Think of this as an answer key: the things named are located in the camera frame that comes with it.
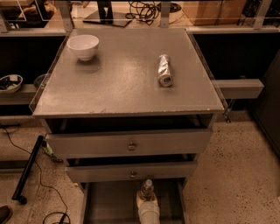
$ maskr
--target metal frame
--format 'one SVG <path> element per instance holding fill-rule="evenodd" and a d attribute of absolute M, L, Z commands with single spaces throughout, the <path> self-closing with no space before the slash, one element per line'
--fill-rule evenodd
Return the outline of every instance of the metal frame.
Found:
<path fill-rule="evenodd" d="M 263 21 L 268 9 L 270 8 L 271 2 L 272 0 L 262 0 L 255 16 L 255 22 L 253 24 L 254 29 L 261 29 L 263 27 Z"/>
<path fill-rule="evenodd" d="M 171 2 L 163 2 L 163 1 L 161 2 L 161 18 L 160 18 L 161 28 L 169 27 L 170 5 Z"/>
<path fill-rule="evenodd" d="M 39 6 L 41 0 L 36 0 L 36 5 Z M 63 20 L 63 29 L 58 28 L 23 28 L 23 29 L 11 29 L 9 23 L 4 18 L 3 13 L 0 10 L 0 36 L 5 37 L 21 37 L 21 36 L 61 36 L 70 32 L 74 26 L 71 19 L 70 11 L 68 9 L 67 1 L 56 1 L 55 6 L 59 8 L 61 17 Z"/>
<path fill-rule="evenodd" d="M 279 32 L 279 29 L 275 26 L 266 26 L 260 29 L 255 29 L 250 25 L 243 26 L 231 26 L 231 25 L 219 25 L 217 26 L 188 26 L 187 30 L 193 34 L 214 34 L 214 33 L 272 33 Z"/>

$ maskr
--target table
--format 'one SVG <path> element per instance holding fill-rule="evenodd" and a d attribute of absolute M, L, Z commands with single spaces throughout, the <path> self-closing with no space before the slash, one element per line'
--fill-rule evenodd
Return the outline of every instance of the table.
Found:
<path fill-rule="evenodd" d="M 183 28 L 74 29 L 70 37 L 80 34 L 100 39 L 97 55 L 79 61 L 65 48 L 33 115 L 45 126 L 46 140 L 65 161 L 69 178 L 85 193 L 81 223 L 107 218 L 135 223 L 137 213 L 124 201 L 133 201 L 143 179 L 155 180 L 156 194 L 166 204 L 178 181 L 178 201 L 172 203 L 181 205 L 180 189 L 207 147 L 215 115 L 224 109 L 192 39 Z M 171 87 L 158 84 L 157 59 L 164 53 L 171 57 Z M 116 192 L 104 197 L 106 183 Z M 112 203 L 114 195 L 125 193 L 131 196 L 120 196 L 126 206 L 118 199 Z M 100 211 L 98 201 L 115 207 Z M 161 211 L 168 223 L 186 222 L 183 208 L 174 219 L 165 203 Z"/>

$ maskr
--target black cable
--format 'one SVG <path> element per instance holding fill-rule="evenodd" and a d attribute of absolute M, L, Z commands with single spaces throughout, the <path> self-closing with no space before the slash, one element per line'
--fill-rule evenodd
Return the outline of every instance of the black cable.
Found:
<path fill-rule="evenodd" d="M 161 11 L 161 3 L 157 4 L 158 10 Z M 170 13 L 181 11 L 182 7 L 181 5 L 177 3 L 170 3 Z"/>
<path fill-rule="evenodd" d="M 21 151 L 24 151 L 24 152 L 26 152 L 26 153 L 28 153 L 28 154 L 31 155 L 31 153 L 30 153 L 28 150 L 25 150 L 25 149 L 19 147 L 18 145 L 14 144 L 14 143 L 11 141 L 11 137 L 10 137 L 9 131 L 8 131 L 8 130 L 5 128 L 5 126 L 2 125 L 1 123 L 0 123 L 0 128 L 3 129 L 3 130 L 6 132 L 8 138 L 9 138 L 9 140 L 10 140 L 10 143 L 11 143 L 13 146 L 15 146 L 16 148 L 20 149 Z M 67 209 L 68 209 L 68 208 L 67 208 L 67 204 L 66 204 L 65 201 L 63 200 L 63 198 L 62 198 L 60 192 L 59 192 L 56 188 L 54 188 L 53 186 L 49 186 L 49 185 L 44 185 L 44 184 L 43 184 L 43 182 L 42 182 L 42 169 L 41 169 L 41 167 L 39 166 L 39 164 L 37 163 L 36 160 L 35 160 L 34 162 L 35 162 L 35 164 L 36 164 L 36 165 L 38 166 L 38 168 L 39 168 L 39 183 L 40 183 L 43 187 L 53 189 L 53 190 L 59 195 L 59 197 L 60 197 L 60 199 L 61 199 L 61 201 L 62 201 L 62 203 L 64 204 L 65 209 L 66 209 L 66 211 L 65 211 L 64 213 L 62 213 L 62 212 L 53 212 L 53 213 L 49 213 L 49 214 L 43 219 L 43 224 L 45 224 L 46 219 L 47 219 L 49 216 L 51 216 L 52 214 L 62 214 L 62 217 L 60 218 L 60 221 L 59 221 L 59 222 L 54 222 L 53 224 L 55 224 L 55 223 L 59 223 L 59 224 L 71 224 L 70 217 L 69 217 L 69 215 L 67 214 Z"/>
<path fill-rule="evenodd" d="M 220 0 L 220 8 L 219 8 L 219 13 L 218 13 L 218 17 L 216 19 L 215 25 L 218 25 L 221 19 L 221 13 L 222 13 L 222 6 L 224 4 L 225 0 Z"/>
<path fill-rule="evenodd" d="M 129 5 L 129 13 L 125 15 L 126 18 L 136 19 L 139 22 L 151 25 L 159 15 L 159 9 L 155 2 L 129 2 Z"/>

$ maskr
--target glass panel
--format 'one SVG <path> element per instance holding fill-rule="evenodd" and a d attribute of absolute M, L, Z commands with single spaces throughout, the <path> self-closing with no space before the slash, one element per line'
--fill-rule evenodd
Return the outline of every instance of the glass panel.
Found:
<path fill-rule="evenodd" d="M 224 98 L 224 96 L 223 96 L 223 94 L 222 94 L 222 92 L 221 92 L 221 90 L 220 90 L 219 85 L 215 82 L 214 75 L 212 74 L 212 72 L 211 72 L 211 70 L 210 70 L 210 68 L 209 68 L 209 66 L 208 66 L 208 64 L 207 64 L 206 59 L 205 59 L 203 53 L 202 53 L 201 50 L 200 50 L 199 44 L 197 43 L 197 41 L 195 40 L 195 38 L 194 38 L 192 32 L 191 32 L 188 28 L 185 28 L 185 31 L 186 31 L 188 37 L 190 38 L 190 40 L 192 41 L 193 47 L 194 47 L 196 53 L 197 53 L 198 56 L 199 56 L 200 62 L 201 62 L 201 64 L 202 64 L 202 66 L 205 68 L 206 73 L 207 73 L 207 75 L 208 75 L 210 81 L 212 82 L 213 87 L 214 87 L 214 89 L 215 89 L 217 95 L 219 96 L 220 101 L 221 101 L 223 107 L 226 108 L 227 105 L 228 105 L 227 102 L 226 102 L 226 99 Z"/>
<path fill-rule="evenodd" d="M 186 1 L 183 12 L 191 25 L 238 25 L 246 0 Z"/>
<path fill-rule="evenodd" d="M 159 25 L 159 2 L 72 1 L 71 15 L 76 28 L 113 25 L 129 28 Z"/>
<path fill-rule="evenodd" d="M 64 28 L 66 18 L 62 18 L 61 9 L 63 13 L 68 11 L 67 1 L 0 0 L 0 11 L 9 29 Z"/>
<path fill-rule="evenodd" d="M 280 25 L 280 1 L 272 0 L 271 5 L 266 13 L 264 25 L 274 25 L 279 27 Z"/>
<path fill-rule="evenodd" d="M 253 23 L 253 19 L 256 16 L 260 5 L 261 1 L 259 0 L 247 0 L 242 11 L 242 25 L 250 25 Z"/>

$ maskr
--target terrazzo floor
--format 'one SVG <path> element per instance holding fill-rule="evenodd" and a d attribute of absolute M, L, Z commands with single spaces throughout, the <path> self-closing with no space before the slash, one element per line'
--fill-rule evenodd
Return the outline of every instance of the terrazzo floor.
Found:
<path fill-rule="evenodd" d="M 232 113 L 232 122 L 221 117 L 213 126 L 213 136 L 199 165 L 184 188 L 190 224 L 278 224 L 280 223 L 280 162 L 263 133 L 246 112 Z M 0 118 L 0 123 L 14 123 Z M 20 120 L 19 128 L 9 128 L 12 142 L 28 151 L 45 131 L 37 121 Z M 0 161 L 28 159 L 29 154 L 13 146 L 0 129 Z M 42 183 L 54 187 L 67 206 L 71 223 L 80 223 L 83 193 L 65 174 L 64 165 L 54 163 L 40 150 L 36 158 Z M 9 205 L 13 215 L 7 224 L 39 224 L 51 212 L 64 212 L 58 193 L 40 185 L 35 164 L 27 179 L 21 205 L 11 197 L 21 171 L 0 171 L 0 206 Z M 45 224 L 60 220 L 50 216 Z"/>

